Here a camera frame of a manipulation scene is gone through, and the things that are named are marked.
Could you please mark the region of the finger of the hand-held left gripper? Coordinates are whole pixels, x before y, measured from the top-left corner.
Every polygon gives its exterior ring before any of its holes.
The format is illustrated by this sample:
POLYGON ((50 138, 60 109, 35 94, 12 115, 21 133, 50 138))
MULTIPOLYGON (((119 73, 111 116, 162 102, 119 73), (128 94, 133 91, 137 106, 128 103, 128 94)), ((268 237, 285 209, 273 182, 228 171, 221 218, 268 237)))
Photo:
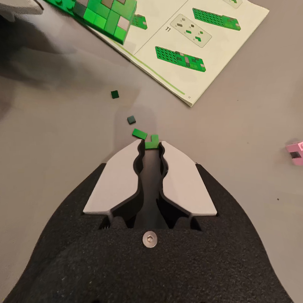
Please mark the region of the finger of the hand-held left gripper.
POLYGON ((0 15, 7 21, 15 21, 15 15, 41 15, 44 8, 36 0, 1 0, 0 15))

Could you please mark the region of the building instruction booklet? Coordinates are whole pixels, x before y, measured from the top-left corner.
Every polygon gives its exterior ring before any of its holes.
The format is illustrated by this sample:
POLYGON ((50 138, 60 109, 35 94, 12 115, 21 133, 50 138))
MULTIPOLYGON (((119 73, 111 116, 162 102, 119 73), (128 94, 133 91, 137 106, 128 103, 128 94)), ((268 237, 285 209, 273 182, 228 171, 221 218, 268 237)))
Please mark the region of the building instruction booklet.
POLYGON ((250 1, 137 1, 147 29, 130 26, 123 45, 92 30, 192 107, 269 10, 250 1))

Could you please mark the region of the green studded brick plate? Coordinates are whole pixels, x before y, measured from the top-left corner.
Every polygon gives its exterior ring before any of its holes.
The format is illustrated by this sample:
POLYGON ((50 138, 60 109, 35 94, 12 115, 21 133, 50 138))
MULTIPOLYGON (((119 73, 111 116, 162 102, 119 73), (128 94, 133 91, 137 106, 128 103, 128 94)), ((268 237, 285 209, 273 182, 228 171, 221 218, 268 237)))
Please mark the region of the green studded brick plate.
POLYGON ((136 0, 46 0, 80 24, 124 44, 134 18, 136 0))

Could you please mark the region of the small pink brick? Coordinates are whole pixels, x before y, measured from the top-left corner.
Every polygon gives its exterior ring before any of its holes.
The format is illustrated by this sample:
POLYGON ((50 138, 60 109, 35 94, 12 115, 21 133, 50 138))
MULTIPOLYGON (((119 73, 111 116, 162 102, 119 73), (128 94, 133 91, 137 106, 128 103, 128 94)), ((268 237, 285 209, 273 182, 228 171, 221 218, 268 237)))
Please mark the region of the small pink brick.
POLYGON ((303 142, 295 142, 286 145, 286 150, 290 154, 291 161, 296 166, 303 166, 303 142))

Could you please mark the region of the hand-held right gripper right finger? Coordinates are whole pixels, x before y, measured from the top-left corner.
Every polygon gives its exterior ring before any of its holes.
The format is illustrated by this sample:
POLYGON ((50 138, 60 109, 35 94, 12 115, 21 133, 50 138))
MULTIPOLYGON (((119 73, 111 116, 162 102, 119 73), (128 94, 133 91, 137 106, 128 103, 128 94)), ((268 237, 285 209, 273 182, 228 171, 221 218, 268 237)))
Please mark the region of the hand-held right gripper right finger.
POLYGON ((162 200, 186 216, 216 216, 196 163, 166 141, 159 144, 159 156, 162 200))

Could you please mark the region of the small green tile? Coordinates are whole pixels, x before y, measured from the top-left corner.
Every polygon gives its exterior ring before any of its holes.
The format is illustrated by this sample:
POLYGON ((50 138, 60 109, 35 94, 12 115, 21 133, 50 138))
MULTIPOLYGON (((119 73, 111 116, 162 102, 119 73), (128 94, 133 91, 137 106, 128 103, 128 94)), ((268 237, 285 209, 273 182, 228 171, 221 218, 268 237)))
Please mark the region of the small green tile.
POLYGON ((132 136, 136 137, 136 138, 139 138, 141 140, 145 140, 146 137, 147 137, 147 133, 146 132, 143 132, 137 128, 134 128, 133 132, 132 132, 132 136))

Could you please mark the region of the green L-shaped brick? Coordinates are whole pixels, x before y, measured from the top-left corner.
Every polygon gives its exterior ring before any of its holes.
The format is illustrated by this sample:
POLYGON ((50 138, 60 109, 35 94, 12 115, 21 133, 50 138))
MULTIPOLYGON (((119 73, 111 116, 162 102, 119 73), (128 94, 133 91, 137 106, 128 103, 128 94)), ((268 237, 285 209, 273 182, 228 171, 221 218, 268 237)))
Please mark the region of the green L-shaped brick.
POLYGON ((151 135, 151 141, 145 141, 145 149, 158 149, 159 146, 159 136, 157 134, 151 135))

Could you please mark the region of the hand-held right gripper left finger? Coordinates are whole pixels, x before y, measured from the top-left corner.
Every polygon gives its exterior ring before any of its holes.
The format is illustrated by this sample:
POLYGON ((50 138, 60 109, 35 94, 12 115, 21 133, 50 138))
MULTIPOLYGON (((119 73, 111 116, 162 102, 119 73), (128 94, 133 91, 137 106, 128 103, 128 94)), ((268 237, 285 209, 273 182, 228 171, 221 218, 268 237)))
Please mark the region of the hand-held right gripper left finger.
POLYGON ((104 166, 84 214, 136 215, 144 200, 140 176, 143 157, 143 140, 136 140, 113 155, 104 166))

